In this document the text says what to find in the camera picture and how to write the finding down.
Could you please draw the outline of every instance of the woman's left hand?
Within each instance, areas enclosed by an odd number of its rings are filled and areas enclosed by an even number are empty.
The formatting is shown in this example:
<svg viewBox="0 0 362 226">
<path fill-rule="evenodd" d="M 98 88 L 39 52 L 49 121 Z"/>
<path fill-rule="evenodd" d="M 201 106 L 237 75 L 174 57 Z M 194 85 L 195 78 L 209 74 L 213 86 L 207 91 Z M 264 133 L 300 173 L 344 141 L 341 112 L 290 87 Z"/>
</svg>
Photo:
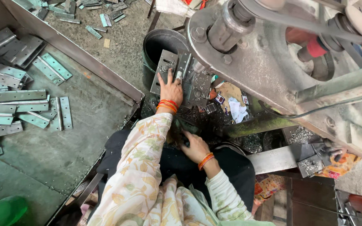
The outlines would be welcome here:
<svg viewBox="0 0 362 226">
<path fill-rule="evenodd" d="M 182 100 L 183 100 L 183 90 L 181 85 L 180 79 L 175 79 L 173 82 L 173 72 L 171 68 L 168 70 L 167 74 L 167 84 L 164 83 L 163 78 L 161 77 L 160 73 L 157 73 L 158 81 L 160 83 L 160 100 L 172 100 L 174 101 L 178 107 L 181 106 Z M 167 107 L 159 107 L 156 114 L 162 113 L 162 112 L 168 112 L 175 114 L 174 111 Z"/>
</svg>

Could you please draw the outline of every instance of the green cloth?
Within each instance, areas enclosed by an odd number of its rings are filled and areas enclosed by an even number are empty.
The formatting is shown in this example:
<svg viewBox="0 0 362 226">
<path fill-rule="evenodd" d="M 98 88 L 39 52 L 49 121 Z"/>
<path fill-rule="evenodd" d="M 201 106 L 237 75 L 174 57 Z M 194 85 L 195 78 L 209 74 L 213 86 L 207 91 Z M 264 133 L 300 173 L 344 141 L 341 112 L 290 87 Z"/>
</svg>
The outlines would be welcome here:
<svg viewBox="0 0 362 226">
<path fill-rule="evenodd" d="M 196 190 L 194 186 L 191 184 L 189 190 L 192 192 L 198 203 L 202 208 L 210 215 L 212 220 L 217 224 L 217 226 L 275 226 L 274 223 L 268 221 L 257 221 L 257 220 L 248 220 L 248 221 L 240 221 L 240 220 L 232 220 L 232 221 L 220 221 L 216 214 L 212 211 L 212 209 L 208 206 L 205 196 L 202 192 Z"/>
<path fill-rule="evenodd" d="M 0 200 L 0 226 L 9 226 L 18 221 L 27 211 L 26 200 L 11 196 Z"/>
</svg>

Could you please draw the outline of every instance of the red bangle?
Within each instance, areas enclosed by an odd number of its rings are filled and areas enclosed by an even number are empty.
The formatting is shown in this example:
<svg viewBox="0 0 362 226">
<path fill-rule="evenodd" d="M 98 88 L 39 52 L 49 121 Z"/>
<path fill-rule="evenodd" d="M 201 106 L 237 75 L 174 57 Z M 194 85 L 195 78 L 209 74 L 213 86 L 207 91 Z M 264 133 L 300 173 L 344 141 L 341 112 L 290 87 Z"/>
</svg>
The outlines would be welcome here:
<svg viewBox="0 0 362 226">
<path fill-rule="evenodd" d="M 158 110 L 159 107 L 168 107 L 169 109 L 173 110 L 173 111 L 177 114 L 177 110 L 174 109 L 174 107 L 170 107 L 170 106 L 167 106 L 167 105 L 158 105 L 158 106 L 156 107 L 156 110 Z"/>
<path fill-rule="evenodd" d="M 174 101 L 172 101 L 172 100 L 168 100 L 168 99 L 163 99 L 163 100 L 160 100 L 160 102 L 161 101 L 167 101 L 167 102 L 170 102 L 170 103 L 172 103 L 172 104 L 174 104 L 175 105 L 175 107 L 178 109 L 179 107 L 178 107 L 178 105 L 174 102 Z"/>
<path fill-rule="evenodd" d="M 208 162 L 210 159 L 214 158 L 213 152 L 210 152 L 209 154 L 207 154 L 204 159 L 202 159 L 199 164 L 198 164 L 198 168 L 201 171 L 205 165 L 206 162 Z"/>
<path fill-rule="evenodd" d="M 167 101 L 160 101 L 160 102 L 158 103 L 158 105 L 160 105 L 160 104 L 169 105 L 169 106 L 174 107 L 176 110 L 178 110 L 178 107 L 177 107 L 177 106 L 175 106 L 174 104 L 170 103 L 170 102 L 167 102 Z"/>
</svg>

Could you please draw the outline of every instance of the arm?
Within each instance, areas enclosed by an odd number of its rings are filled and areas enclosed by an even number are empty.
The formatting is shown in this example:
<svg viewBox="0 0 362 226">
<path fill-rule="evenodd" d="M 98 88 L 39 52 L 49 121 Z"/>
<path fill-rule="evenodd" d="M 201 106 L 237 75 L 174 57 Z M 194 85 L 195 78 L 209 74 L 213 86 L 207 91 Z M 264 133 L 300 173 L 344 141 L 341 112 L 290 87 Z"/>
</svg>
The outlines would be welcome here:
<svg viewBox="0 0 362 226">
<path fill-rule="evenodd" d="M 209 146 L 201 137 L 184 131 L 188 138 L 190 148 L 182 146 L 182 151 L 195 163 L 199 163 L 208 153 Z M 253 219 L 247 207 L 237 194 L 229 178 L 220 168 L 215 158 L 210 159 L 203 166 L 208 176 L 206 186 L 208 186 L 210 198 L 212 199 L 212 209 L 219 220 L 250 220 Z"/>
<path fill-rule="evenodd" d="M 168 84 L 158 75 L 160 97 L 182 103 L 180 80 L 172 80 L 168 72 Z M 125 214 L 147 218 L 149 210 L 156 203 L 161 182 L 160 157 L 166 135 L 175 112 L 159 107 L 156 115 L 141 120 L 129 134 L 122 148 L 117 171 L 108 180 L 99 207 L 90 225 L 115 225 Z"/>
</svg>

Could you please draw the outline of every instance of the sleeve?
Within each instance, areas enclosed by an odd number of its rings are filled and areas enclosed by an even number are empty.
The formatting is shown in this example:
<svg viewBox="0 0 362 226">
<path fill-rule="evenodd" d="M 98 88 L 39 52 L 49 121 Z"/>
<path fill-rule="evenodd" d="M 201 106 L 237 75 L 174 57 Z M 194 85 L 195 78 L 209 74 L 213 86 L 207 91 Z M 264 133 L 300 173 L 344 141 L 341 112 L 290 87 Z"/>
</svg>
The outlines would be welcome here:
<svg viewBox="0 0 362 226">
<path fill-rule="evenodd" d="M 210 180 L 206 178 L 205 184 L 212 199 L 213 212 L 219 220 L 253 220 L 252 214 L 247 210 L 223 170 Z"/>
<path fill-rule="evenodd" d="M 137 123 L 90 219 L 91 226 L 115 225 L 129 217 L 147 218 L 159 193 L 159 162 L 172 119 L 171 114 L 160 113 Z"/>
</svg>

